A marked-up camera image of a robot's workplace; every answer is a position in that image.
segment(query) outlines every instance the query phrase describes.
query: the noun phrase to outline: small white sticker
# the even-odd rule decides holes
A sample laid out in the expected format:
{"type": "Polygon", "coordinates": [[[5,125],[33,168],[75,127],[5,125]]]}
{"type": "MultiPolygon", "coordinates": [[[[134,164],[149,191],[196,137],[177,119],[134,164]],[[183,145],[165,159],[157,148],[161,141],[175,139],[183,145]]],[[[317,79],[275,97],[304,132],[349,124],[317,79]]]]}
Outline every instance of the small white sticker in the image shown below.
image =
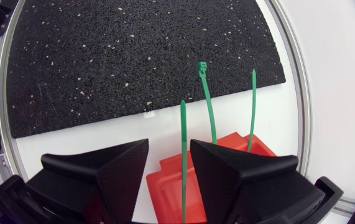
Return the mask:
{"type": "Polygon", "coordinates": [[[153,116],[155,116],[155,111],[150,111],[150,112],[145,112],[144,113],[144,118],[152,118],[153,116]]]}

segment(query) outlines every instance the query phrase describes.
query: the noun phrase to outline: white wall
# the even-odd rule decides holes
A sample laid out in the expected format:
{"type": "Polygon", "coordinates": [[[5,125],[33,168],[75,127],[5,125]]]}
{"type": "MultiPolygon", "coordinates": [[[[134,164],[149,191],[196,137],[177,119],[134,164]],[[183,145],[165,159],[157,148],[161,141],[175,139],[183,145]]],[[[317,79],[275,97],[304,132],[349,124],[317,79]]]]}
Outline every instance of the white wall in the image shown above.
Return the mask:
{"type": "Polygon", "coordinates": [[[308,178],[355,199],[355,0],[280,0],[300,44],[313,106],[308,178]]]}

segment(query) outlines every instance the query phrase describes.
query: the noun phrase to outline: black rubber mat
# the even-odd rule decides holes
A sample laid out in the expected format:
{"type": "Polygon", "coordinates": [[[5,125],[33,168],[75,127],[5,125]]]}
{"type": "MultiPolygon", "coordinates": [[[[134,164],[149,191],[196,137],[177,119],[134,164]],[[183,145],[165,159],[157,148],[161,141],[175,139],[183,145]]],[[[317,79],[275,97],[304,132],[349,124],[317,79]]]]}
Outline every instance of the black rubber mat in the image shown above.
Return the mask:
{"type": "Polygon", "coordinates": [[[26,0],[7,108],[15,138],[285,82],[255,0],[26,0]]]}

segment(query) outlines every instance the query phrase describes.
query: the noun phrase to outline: metal bracket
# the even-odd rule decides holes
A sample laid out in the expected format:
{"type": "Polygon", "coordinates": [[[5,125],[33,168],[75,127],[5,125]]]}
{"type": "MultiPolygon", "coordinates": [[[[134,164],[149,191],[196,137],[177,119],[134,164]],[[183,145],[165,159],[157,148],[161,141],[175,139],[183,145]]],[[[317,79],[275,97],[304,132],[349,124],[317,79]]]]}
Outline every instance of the metal bracket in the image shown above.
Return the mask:
{"type": "Polygon", "coordinates": [[[310,88],[308,86],[307,71],[297,38],[281,4],[278,0],[265,0],[265,3],[269,7],[281,33],[287,49],[290,66],[292,68],[299,118],[299,140],[297,151],[299,164],[297,166],[297,171],[306,177],[308,162],[310,160],[312,127],[310,88]]]}

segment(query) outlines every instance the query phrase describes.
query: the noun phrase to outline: metal frame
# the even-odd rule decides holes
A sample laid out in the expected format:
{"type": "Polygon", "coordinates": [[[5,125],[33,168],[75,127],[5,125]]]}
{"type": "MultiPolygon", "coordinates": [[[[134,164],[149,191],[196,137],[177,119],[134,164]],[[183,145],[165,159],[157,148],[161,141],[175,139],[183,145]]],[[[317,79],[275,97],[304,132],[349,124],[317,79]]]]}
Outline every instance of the metal frame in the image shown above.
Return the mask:
{"type": "Polygon", "coordinates": [[[12,36],[24,3],[25,0],[20,0],[17,3],[17,6],[11,16],[7,31],[2,37],[0,37],[0,135],[2,141],[0,173],[3,180],[6,180],[12,174],[18,174],[25,181],[28,180],[28,175],[19,155],[17,141],[11,136],[10,133],[6,102],[8,55],[10,52],[12,36]]]}
{"type": "Polygon", "coordinates": [[[308,86],[306,66],[303,61],[302,52],[300,51],[297,38],[281,3],[279,3],[278,0],[265,0],[265,3],[269,7],[274,20],[277,23],[292,68],[299,120],[299,140],[297,150],[299,164],[297,171],[306,177],[308,163],[310,161],[312,132],[310,88],[308,86]]]}
{"type": "MultiPolygon", "coordinates": [[[[20,0],[11,17],[6,33],[0,39],[0,133],[2,146],[8,167],[13,174],[19,174],[25,181],[27,173],[22,163],[16,139],[11,136],[6,102],[7,64],[12,37],[25,0],[20,0]]],[[[302,53],[298,46],[297,38],[292,26],[278,0],[265,0],[274,20],[277,23],[282,39],[287,49],[289,61],[292,67],[293,79],[297,94],[299,140],[298,140],[298,171],[306,176],[311,146],[311,101],[308,87],[307,73],[302,53]]]]}

